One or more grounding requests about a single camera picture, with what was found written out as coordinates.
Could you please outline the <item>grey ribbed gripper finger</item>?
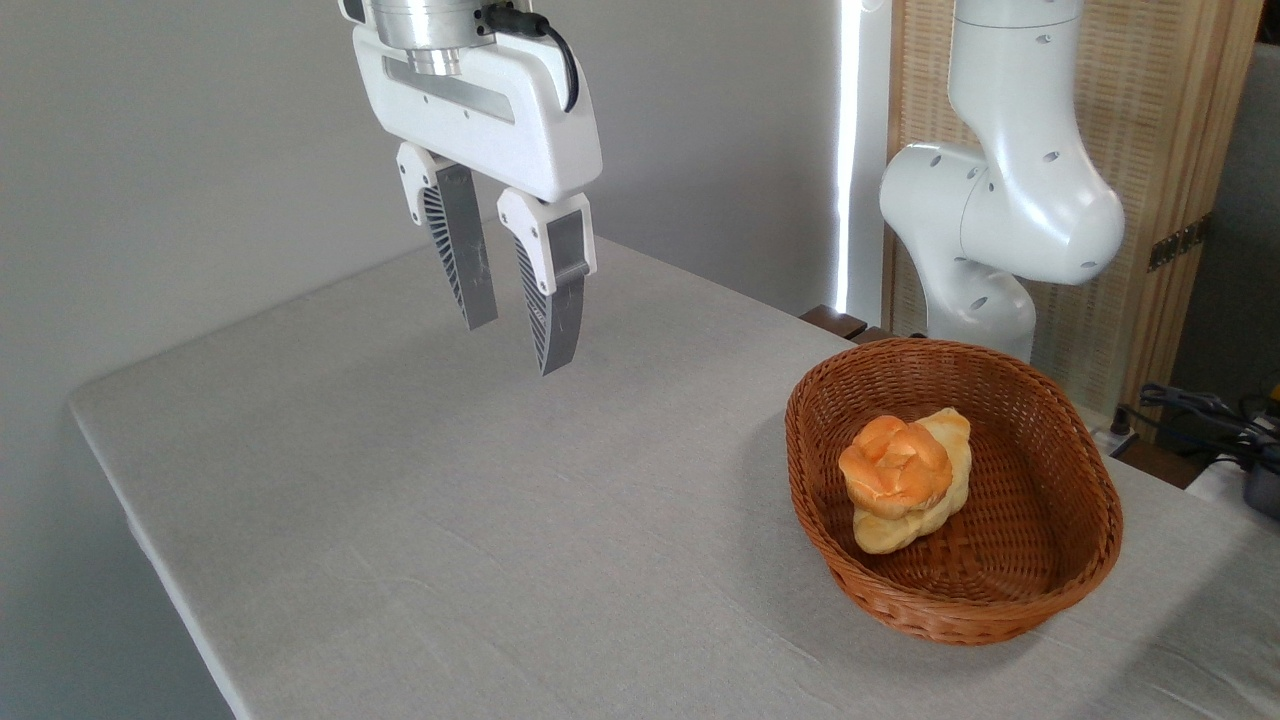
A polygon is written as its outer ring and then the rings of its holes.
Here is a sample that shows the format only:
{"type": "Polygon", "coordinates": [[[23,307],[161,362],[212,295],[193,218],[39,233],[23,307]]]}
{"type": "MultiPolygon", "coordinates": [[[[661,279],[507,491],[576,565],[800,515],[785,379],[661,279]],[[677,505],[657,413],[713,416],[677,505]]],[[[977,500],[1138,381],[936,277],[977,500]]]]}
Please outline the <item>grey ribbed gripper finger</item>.
{"type": "Polygon", "coordinates": [[[598,269],[590,202],[582,193],[543,202],[507,188],[497,209],[515,237],[538,365],[548,375],[573,359],[585,279],[598,269]]]}
{"type": "Polygon", "coordinates": [[[498,318],[472,172],[408,141],[396,155],[411,220],[421,225],[471,331],[498,318]]]}

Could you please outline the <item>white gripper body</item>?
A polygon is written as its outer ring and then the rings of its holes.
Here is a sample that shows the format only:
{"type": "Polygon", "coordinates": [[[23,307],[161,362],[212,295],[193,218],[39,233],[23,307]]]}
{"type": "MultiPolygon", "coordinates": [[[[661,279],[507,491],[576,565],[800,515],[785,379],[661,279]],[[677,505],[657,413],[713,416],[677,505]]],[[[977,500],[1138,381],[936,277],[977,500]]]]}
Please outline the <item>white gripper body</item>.
{"type": "Polygon", "coordinates": [[[355,55],[371,108],[390,135],[554,202],[602,173],[585,78],[571,111],[567,67],[553,42],[498,35],[460,53],[457,76],[412,70],[401,50],[357,26],[355,55]]]}

